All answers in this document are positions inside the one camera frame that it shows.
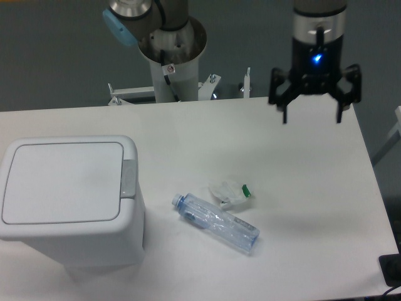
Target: plastic bottle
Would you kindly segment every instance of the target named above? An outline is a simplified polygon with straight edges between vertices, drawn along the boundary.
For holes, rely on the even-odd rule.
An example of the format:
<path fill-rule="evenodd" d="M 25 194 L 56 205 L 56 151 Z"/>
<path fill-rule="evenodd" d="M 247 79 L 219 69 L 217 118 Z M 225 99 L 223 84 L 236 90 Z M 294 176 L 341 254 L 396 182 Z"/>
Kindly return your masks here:
<path fill-rule="evenodd" d="M 230 243 L 250 252 L 260 231 L 247 222 L 222 211 L 203 199 L 189 193 L 185 197 L 176 194 L 172 204 L 179 214 L 204 229 L 209 229 Z"/>

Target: bottle label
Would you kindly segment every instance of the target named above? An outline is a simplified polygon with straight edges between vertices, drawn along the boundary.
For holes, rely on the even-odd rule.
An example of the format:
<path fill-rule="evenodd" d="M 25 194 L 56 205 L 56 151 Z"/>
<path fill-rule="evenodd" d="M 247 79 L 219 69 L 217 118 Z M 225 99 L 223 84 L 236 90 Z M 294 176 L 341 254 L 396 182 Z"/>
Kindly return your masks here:
<path fill-rule="evenodd" d="M 241 220 L 241 219 L 239 219 L 239 218 L 234 218 L 234 221 L 235 221 L 236 223 L 239 223 L 241 226 L 247 228 L 249 231 L 253 231 L 253 230 L 256 229 L 256 228 L 255 228 L 254 226 L 252 226 L 251 224 L 248 224 L 246 221 L 243 221 L 243 220 Z"/>

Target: table surface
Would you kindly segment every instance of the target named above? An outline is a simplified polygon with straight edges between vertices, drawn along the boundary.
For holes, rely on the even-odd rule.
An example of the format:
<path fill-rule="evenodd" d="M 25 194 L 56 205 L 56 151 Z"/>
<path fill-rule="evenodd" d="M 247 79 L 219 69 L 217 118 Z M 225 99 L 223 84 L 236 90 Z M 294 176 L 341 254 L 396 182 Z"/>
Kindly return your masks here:
<path fill-rule="evenodd" d="M 65 268 L 0 242 L 1 300 L 326 300 L 379 295 L 378 257 L 398 253 L 353 108 L 300 97 L 288 124 L 267 98 L 0 113 L 0 157 L 21 137 L 123 134 L 147 207 L 141 265 Z M 176 193 L 210 202 L 210 180 L 254 197 L 231 211 L 258 227 L 245 255 L 184 221 Z"/>

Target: blue led light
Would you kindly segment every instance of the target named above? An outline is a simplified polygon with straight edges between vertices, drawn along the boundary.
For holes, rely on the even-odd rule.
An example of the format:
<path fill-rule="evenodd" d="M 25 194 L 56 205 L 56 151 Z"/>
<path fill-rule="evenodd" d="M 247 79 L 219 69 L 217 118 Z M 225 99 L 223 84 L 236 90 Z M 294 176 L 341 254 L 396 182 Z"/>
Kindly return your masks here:
<path fill-rule="evenodd" d="M 323 55 L 321 55 L 321 54 L 312 56 L 312 61 L 313 61 L 313 63 L 315 63 L 315 64 L 320 63 L 322 57 L 323 57 Z"/>

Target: black cable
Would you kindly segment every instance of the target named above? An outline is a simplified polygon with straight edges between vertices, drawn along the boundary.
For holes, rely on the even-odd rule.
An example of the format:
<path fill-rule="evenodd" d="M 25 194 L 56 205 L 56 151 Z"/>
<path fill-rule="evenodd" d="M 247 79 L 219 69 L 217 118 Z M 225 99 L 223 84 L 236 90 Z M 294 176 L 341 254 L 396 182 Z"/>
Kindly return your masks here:
<path fill-rule="evenodd" d="M 397 285 L 396 287 L 392 287 L 389 290 L 386 290 L 386 292 L 380 297 L 379 301 L 385 301 L 387 294 L 392 292 L 393 290 L 396 290 L 399 287 L 401 287 L 401 284 Z"/>
<path fill-rule="evenodd" d="M 164 56 L 165 56 L 165 51 L 160 50 L 160 64 L 162 65 L 162 67 L 166 65 L 165 61 L 164 61 Z M 170 90 L 173 93 L 174 100 L 176 102 L 181 102 L 181 99 L 178 97 L 177 92 L 175 91 L 174 87 L 171 84 L 169 76 L 164 75 L 164 80 L 165 80 L 165 83 L 170 87 Z"/>

